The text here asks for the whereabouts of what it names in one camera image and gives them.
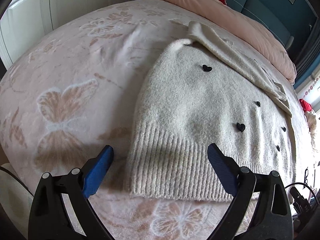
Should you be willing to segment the red cloth by window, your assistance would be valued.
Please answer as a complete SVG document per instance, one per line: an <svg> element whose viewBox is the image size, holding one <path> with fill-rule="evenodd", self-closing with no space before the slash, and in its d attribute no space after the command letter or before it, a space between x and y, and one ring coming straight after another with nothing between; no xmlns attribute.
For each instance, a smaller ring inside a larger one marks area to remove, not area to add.
<svg viewBox="0 0 320 240"><path fill-rule="evenodd" d="M313 110L312 105L304 99L299 99L299 102L304 112L311 112Z"/></svg>

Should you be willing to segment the cream cloth by window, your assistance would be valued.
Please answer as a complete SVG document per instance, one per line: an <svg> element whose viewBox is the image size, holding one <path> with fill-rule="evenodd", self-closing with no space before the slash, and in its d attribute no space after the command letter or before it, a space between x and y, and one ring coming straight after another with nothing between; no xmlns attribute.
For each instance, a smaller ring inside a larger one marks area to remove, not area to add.
<svg viewBox="0 0 320 240"><path fill-rule="evenodd" d="M306 111L305 116L309 126L310 135L312 138L314 138L317 133L317 121L318 121L317 115L314 112L314 110L311 110L311 111Z"/></svg>

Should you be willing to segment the cream knitted sweater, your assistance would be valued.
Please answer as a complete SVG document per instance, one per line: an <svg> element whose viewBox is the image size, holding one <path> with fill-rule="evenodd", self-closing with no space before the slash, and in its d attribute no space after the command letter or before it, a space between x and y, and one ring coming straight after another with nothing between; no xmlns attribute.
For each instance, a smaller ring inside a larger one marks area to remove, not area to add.
<svg viewBox="0 0 320 240"><path fill-rule="evenodd" d="M216 144L255 173L293 181L295 137L284 87L255 57L190 22L148 72L133 119L125 186L150 198L227 201L207 157Z"/></svg>

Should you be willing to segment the white wardrobe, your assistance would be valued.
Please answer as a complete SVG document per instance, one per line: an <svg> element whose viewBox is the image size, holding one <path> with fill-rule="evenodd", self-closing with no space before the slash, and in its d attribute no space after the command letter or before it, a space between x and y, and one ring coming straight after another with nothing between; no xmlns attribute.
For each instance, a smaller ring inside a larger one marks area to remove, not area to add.
<svg viewBox="0 0 320 240"><path fill-rule="evenodd" d="M94 10L131 0L10 0L1 17L1 60L6 69L58 27Z"/></svg>

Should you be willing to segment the pink butterfly bed blanket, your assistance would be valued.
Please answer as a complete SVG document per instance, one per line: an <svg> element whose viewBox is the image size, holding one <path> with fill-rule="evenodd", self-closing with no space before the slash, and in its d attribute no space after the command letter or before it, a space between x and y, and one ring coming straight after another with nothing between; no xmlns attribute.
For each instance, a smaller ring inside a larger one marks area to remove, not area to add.
<svg viewBox="0 0 320 240"><path fill-rule="evenodd" d="M125 186L136 103L144 80L190 22L214 29L255 56L289 99L295 137L293 181L312 162L308 123L290 81L244 40L161 0L137 0L90 12L44 37L1 80L1 146L35 191L44 172L68 173L106 145L114 162L90 198L116 239L205 239L231 201L135 196Z"/></svg>

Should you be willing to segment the grey blue curtain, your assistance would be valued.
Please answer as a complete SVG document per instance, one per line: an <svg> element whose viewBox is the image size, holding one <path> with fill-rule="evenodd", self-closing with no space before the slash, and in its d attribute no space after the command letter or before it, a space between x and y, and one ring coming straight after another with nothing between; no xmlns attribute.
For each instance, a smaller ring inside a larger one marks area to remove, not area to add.
<svg viewBox="0 0 320 240"><path fill-rule="evenodd" d="M312 31L304 46L294 58L296 79L300 78L312 65L319 54L319 18L312 27Z"/></svg>

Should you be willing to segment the pink rolled duvet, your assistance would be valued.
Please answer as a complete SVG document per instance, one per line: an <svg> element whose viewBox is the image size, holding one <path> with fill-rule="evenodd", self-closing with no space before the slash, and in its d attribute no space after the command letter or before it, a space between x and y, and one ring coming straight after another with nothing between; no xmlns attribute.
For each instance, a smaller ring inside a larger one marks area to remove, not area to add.
<svg viewBox="0 0 320 240"><path fill-rule="evenodd" d="M261 23L233 10L219 0L163 0L200 15L259 51L291 84L296 79L296 67L284 46Z"/></svg>

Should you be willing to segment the teal upholstered headboard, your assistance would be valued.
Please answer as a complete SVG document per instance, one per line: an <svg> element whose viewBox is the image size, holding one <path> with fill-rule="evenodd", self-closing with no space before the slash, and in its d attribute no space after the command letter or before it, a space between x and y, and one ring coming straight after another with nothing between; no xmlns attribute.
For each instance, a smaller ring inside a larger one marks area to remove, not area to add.
<svg viewBox="0 0 320 240"><path fill-rule="evenodd" d="M226 3L265 26L291 58L303 50L317 21L306 0L226 0Z"/></svg>

